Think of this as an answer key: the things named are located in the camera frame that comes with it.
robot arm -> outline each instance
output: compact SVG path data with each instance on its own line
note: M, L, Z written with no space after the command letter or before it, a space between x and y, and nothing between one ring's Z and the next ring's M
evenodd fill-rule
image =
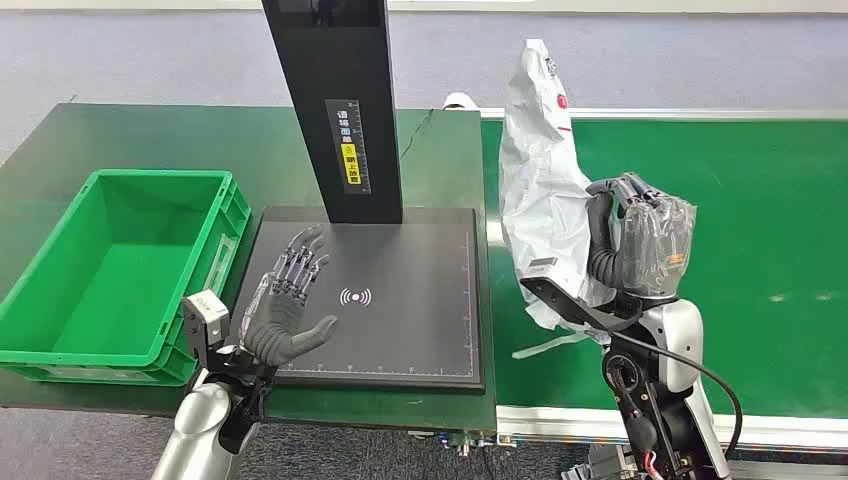
M694 207L646 184L635 174L595 182L587 210L592 240L588 271L615 288L597 308L571 297L548 272L555 259L536 259L521 284L571 323L610 336L602 372L615 395L638 470L654 480L727 479L730 472L712 427L701 385L703 324L697 307L676 295L688 264ZM614 199L622 220L619 248L609 227Z
M263 276L240 325L238 345L224 345L230 315L211 290L183 299L183 328L198 373L153 480L235 478L241 453L263 418L277 367L329 340L337 322L333 316L296 333L309 290L328 261L318 255L321 233L313 226L298 234Z

green plastic crate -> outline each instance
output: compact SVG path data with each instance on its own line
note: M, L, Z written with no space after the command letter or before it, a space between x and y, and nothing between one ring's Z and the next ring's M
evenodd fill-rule
M0 304L0 366L41 381L183 385L180 298L221 292L250 207L230 172L98 170Z

green workbench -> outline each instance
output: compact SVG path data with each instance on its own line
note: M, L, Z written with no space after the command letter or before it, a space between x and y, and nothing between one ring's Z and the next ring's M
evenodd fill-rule
M404 204L471 207L482 214L479 115L399 111L397 124ZM88 174L99 168L233 172L253 217L222 293L231 308L264 206L321 205L292 109L58 105L0 168L0 298ZM269 419L494 431L483 215L479 215L477 238L481 239L478 300L485 394L278 388L265 402ZM181 388L35 383L0 371L0 405L6 406L168 415L176 411L181 396Z
M596 345L511 358L562 332L538 328L524 313L501 238L502 118L484 112L481 123L476 112L428 113L398 111L404 199L485 211L478 233L488 234L488 252L486 242L479 245L481 305L491 309L491 322L483 309L486 394L279 389L269 416L620 441L623 427ZM841 275L848 257L838 248L846 233L838 207L848 180L848 120L815 117L584 112L574 121L589 177L637 170L698 206L694 255L680 293L701 309L705 362L739 394L747 415L742 443L749 446L848 449L848 382L839 361L848 339ZM102 167L228 169L255 212L265 204L320 204L290 109L60 105L0 169L0 251L8 257L0 265L0 296L88 172ZM236 259L225 301L232 301L245 257L241 251ZM492 331L494 347L485 348ZM707 391L719 437L726 438L729 403L713 385ZM38 384L0 373L2 405L168 414L180 395L169 388Z

wireless charging symbol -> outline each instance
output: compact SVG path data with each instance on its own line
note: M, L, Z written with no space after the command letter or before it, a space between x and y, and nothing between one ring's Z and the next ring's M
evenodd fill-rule
M345 288L339 293L339 303L347 305L350 302L361 303L367 307L371 304L371 289L366 288L361 292L351 292L350 289Z

black cable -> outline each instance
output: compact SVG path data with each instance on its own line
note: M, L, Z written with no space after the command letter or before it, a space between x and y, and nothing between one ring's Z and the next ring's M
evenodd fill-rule
M645 343L641 340L636 340L633 337L629 337L618 332L607 330L607 333L610 334L610 336L612 337L624 340L625 342L632 343L633 345L642 347L646 350L650 350L659 355L664 355L671 359L677 360L680 363L688 365L694 368L695 370L700 371L704 375L710 377L711 379L713 379L714 382L719 384L722 389L724 389L724 392L730 398L730 403L733 404L733 415L735 418L733 425L733 435L731 435L730 437L730 443L727 444L727 450L724 451L724 457L729 460L730 455L733 454L734 450L736 450L736 444L739 443L739 435L742 434L742 405L739 403L739 398L736 397L736 393L733 391L732 388L730 388L730 385L728 385L727 382L725 382L721 377L718 376L718 374L716 374L709 368L701 365L700 363L694 360L690 360L684 357L683 355L679 355L677 353L671 352L669 350L666 350L665 348L658 347L656 345L651 345L650 343Z
M424 118L422 118L421 121L418 122L418 126L415 127L415 130L412 132L412 135L409 136L409 143L406 145L406 148L403 149L403 153L400 154L401 160L403 160L403 158L406 156L406 153L409 152L409 149L412 148L412 142L414 142L415 137L418 136L418 131L421 130L421 127L423 127L424 124L429 122L430 118L433 117L434 110L435 109L431 108L430 111L427 112L427 115L425 115Z

